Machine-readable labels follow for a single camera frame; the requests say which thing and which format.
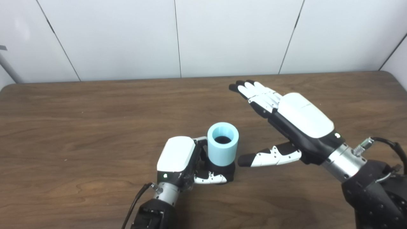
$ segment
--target black fingertip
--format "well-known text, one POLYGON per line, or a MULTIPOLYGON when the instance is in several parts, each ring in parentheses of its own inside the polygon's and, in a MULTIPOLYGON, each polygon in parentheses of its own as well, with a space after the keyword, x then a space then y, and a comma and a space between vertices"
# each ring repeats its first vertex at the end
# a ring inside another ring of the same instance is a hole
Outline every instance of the black fingertip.
POLYGON ((239 93, 238 86, 237 84, 229 84, 229 90, 239 93))
POLYGON ((230 84, 230 85, 229 85, 229 90, 234 91, 234 92, 237 92, 237 93, 239 93, 244 99, 247 99, 246 96, 244 96, 242 93, 240 93, 238 87, 239 87, 239 85, 237 85, 237 84, 230 84))
POLYGON ((246 82, 249 82, 254 85, 254 80, 248 79, 248 80, 246 80, 246 82))
POLYGON ((237 160, 237 164, 240 167, 251 167, 254 158, 256 157, 256 154, 245 154, 239 157, 237 160))
POLYGON ((237 85, 244 86, 244 85, 245 85, 245 81, 243 81, 243 80, 238 80, 238 81, 236 81, 236 84, 237 84, 237 85))

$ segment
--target white finger segment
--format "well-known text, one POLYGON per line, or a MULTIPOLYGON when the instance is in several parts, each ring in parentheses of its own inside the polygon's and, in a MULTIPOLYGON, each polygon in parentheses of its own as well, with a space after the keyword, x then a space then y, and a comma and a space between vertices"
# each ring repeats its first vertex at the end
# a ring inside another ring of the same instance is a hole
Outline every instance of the white finger segment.
POLYGON ((251 92, 250 90, 248 90, 247 88, 245 88, 245 86, 239 85, 237 87, 237 89, 239 90, 240 93, 242 93, 244 96, 246 96, 246 98, 252 98, 253 96, 255 96, 256 94, 254 94, 253 92, 251 92))

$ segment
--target humanoid robot hand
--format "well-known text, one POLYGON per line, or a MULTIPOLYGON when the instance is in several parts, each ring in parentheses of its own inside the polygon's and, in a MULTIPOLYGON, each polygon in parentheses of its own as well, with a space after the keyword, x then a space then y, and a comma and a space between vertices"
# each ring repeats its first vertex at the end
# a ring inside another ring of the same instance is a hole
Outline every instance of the humanoid robot hand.
POLYGON ((238 80, 230 84, 229 89, 247 99, 257 114, 289 140, 256 154, 241 156, 239 166, 279 165, 298 159, 320 165, 345 142, 335 131, 333 122, 299 93, 282 96, 252 80, 238 80))

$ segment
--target robotic finger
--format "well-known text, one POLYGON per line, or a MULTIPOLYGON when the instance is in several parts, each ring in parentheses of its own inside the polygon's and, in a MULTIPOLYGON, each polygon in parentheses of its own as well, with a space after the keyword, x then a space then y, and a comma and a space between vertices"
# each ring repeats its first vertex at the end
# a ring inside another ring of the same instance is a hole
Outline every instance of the robotic finger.
POLYGON ((237 164, 241 167, 259 167, 268 165, 282 165, 298 161, 301 151, 290 142, 266 148, 255 154, 245 154, 239 157, 237 164))

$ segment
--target cup opening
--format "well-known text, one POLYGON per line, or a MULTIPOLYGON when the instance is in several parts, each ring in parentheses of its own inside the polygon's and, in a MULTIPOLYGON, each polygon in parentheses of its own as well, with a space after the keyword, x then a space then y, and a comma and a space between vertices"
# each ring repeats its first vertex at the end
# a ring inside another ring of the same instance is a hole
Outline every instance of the cup opening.
POLYGON ((234 138, 233 131, 225 126, 219 126, 212 132, 212 137, 219 144, 228 144, 234 138))

